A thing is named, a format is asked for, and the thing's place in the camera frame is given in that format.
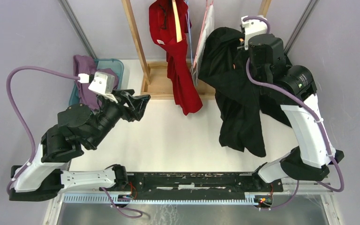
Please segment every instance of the gray floor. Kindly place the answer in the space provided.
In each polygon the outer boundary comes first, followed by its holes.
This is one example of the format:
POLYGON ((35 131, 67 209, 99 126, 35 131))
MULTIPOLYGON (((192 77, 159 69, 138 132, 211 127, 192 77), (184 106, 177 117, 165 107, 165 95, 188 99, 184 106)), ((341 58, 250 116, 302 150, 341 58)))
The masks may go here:
MULTIPOLYGON (((274 205, 288 196, 275 195, 274 205)), ((320 196, 298 195, 284 208, 259 212, 252 206, 132 205, 145 212, 128 219, 108 204, 63 204, 60 225, 328 225, 320 196)))

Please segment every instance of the red garment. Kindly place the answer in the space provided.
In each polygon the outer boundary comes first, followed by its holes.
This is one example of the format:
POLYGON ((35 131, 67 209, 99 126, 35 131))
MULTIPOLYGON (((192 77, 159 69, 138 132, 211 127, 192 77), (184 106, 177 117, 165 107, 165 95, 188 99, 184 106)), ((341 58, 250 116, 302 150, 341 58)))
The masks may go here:
POLYGON ((187 57, 187 10, 183 0, 176 0, 179 14, 182 41, 177 42, 176 26, 171 0, 157 0, 149 8, 150 33, 155 44, 166 51, 168 62, 167 77, 171 79, 174 101, 183 109, 184 115, 196 113, 202 108, 202 101, 196 91, 191 73, 188 69, 187 57))

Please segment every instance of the wooden base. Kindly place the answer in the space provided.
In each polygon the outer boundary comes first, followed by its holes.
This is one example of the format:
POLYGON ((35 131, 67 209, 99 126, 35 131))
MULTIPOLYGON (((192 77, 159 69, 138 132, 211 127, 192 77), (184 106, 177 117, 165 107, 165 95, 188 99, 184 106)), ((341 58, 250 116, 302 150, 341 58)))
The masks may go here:
MULTIPOLYGON (((142 82, 142 95, 151 95, 152 99, 173 99, 172 81, 167 78, 167 62, 147 62, 150 72, 150 82, 142 82)), ((215 99, 215 89, 207 83, 199 80, 197 91, 201 99, 215 99)))

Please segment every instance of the white garment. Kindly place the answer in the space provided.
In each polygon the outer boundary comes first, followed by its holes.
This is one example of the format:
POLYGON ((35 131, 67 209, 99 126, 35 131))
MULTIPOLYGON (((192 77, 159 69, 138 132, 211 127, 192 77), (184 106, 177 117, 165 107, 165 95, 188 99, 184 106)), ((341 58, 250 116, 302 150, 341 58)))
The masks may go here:
POLYGON ((191 75, 193 78, 194 86, 198 85, 199 67, 202 63, 203 50, 205 49, 205 42, 208 36, 215 28, 215 14, 213 5, 210 5, 206 11, 206 17, 202 24, 202 31, 199 37, 198 46, 195 52, 194 64, 191 67, 191 75))

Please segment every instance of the black cloth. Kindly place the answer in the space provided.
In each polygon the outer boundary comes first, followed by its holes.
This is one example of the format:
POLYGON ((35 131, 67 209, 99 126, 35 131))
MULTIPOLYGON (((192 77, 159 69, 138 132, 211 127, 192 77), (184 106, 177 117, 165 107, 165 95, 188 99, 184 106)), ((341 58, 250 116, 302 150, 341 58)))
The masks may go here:
POLYGON ((223 120, 219 142, 238 151, 247 148, 265 157, 259 111, 290 125, 280 106, 269 97, 260 96, 260 87, 246 76, 248 51, 237 50, 244 34, 221 27, 214 30, 205 43, 198 78, 216 89, 216 102, 223 120))

